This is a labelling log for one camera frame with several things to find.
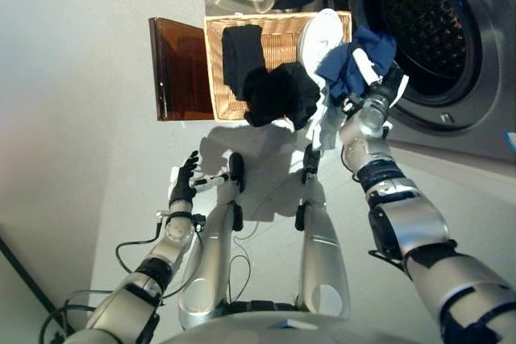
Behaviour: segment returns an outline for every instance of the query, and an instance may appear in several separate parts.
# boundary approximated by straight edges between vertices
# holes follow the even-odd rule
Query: white cloth
[[[308,76],[319,87],[319,100],[317,101],[317,111],[310,119],[310,125],[306,132],[306,138],[312,141],[312,147],[315,150],[322,148],[332,149],[335,147],[335,135],[333,136],[333,145],[322,143],[322,138],[328,139],[328,133],[324,136],[321,132],[325,131],[324,118],[327,116],[328,106],[330,109],[336,109],[331,106],[328,101],[328,91],[326,81],[315,74],[319,64],[332,49],[336,48],[343,42],[343,25],[339,15],[331,10],[325,9],[319,12],[315,18],[310,20],[303,28],[302,33],[298,37],[298,61],[305,67]]]

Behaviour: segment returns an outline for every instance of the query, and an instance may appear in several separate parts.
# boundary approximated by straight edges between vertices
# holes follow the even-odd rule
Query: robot
[[[514,290],[479,260],[456,251],[442,214],[403,174],[385,141],[389,108],[402,93],[401,69],[394,64],[385,77],[379,77],[367,59],[360,59],[362,55],[356,48],[354,57],[367,75],[368,92],[344,102],[347,119],[339,137],[343,165],[362,186],[370,208],[368,220],[377,247],[372,254],[412,281],[445,343],[512,342]],[[234,153],[228,173],[191,184],[198,162],[194,152],[179,170],[169,210],[158,213],[159,222],[165,224],[161,240],[96,308],[85,329],[66,343],[150,342],[159,322],[156,310],[195,235],[179,296],[185,332],[166,343],[369,342],[344,329],[349,315],[347,277],[318,182],[319,156],[310,145],[305,150],[304,192],[295,222],[304,233],[295,305],[228,302],[231,233],[243,227],[238,202],[244,190],[244,162]],[[196,192],[217,184],[225,195],[219,196],[209,216],[193,215]]]

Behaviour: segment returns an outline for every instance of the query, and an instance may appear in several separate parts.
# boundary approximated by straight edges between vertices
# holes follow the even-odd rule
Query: robot leg
[[[190,284],[179,297],[179,320],[184,329],[200,325],[223,314],[227,304],[227,280],[231,257],[231,232],[242,230],[242,209],[236,199],[243,191],[243,160],[238,154],[230,158],[231,178],[220,188],[217,205],[206,219],[189,257],[183,280]]]
[[[309,145],[302,177],[305,189],[296,215],[296,228],[305,233],[296,304],[301,310],[347,319],[350,305],[346,269],[317,178],[318,158],[318,152]]]

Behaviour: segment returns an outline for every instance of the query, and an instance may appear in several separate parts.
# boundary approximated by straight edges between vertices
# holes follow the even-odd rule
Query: brown container
[[[344,42],[352,39],[352,17],[349,11],[337,11],[343,24]],[[317,12],[272,15],[231,15],[205,17],[204,36],[211,105],[214,119],[219,122],[243,119],[246,102],[237,101],[229,86],[224,85],[223,31],[226,27],[256,24],[262,28],[261,44],[268,71],[280,64],[295,62],[298,56],[298,36]]]

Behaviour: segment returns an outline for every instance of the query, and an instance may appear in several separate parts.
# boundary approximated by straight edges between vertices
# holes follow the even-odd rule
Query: brown plastic panel
[[[212,120],[203,30],[164,18],[149,25],[157,119]]]

